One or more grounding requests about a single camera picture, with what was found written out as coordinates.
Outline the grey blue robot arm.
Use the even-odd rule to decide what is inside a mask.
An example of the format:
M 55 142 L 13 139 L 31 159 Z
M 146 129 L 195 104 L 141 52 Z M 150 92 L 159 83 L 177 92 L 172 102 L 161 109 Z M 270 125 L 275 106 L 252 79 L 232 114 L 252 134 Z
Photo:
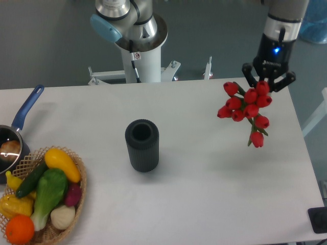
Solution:
M 254 60 L 244 63 L 242 73 L 250 87 L 267 80 L 278 92 L 295 81 L 289 59 L 298 37 L 308 1 L 261 1 L 268 6 L 265 28 Z M 152 1 L 96 1 L 90 18 L 94 31 L 121 50 L 127 83 L 173 81 L 180 63 L 160 64 L 161 46 L 168 30 L 153 12 Z

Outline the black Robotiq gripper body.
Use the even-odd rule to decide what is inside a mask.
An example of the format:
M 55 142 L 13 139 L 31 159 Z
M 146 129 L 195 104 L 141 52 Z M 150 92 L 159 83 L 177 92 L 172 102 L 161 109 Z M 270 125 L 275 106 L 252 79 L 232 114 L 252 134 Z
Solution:
M 253 67 L 261 80 L 276 79 L 289 71 L 289 60 L 295 40 L 282 41 L 262 35 Z

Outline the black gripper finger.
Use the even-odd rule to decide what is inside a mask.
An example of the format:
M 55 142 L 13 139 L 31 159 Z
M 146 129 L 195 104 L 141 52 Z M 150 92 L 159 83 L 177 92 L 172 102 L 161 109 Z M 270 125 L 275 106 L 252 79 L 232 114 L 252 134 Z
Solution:
M 258 79 L 252 75 L 252 69 L 256 71 Z M 256 88 L 258 82 L 261 80 L 261 65 L 253 63 L 244 63 L 242 65 L 242 73 L 251 88 Z
M 289 86 L 295 80 L 296 80 L 296 74 L 292 71 L 286 72 L 286 76 L 278 82 L 275 82 L 274 78 L 269 78 L 268 85 L 270 88 L 270 92 L 279 92 L 285 87 Z

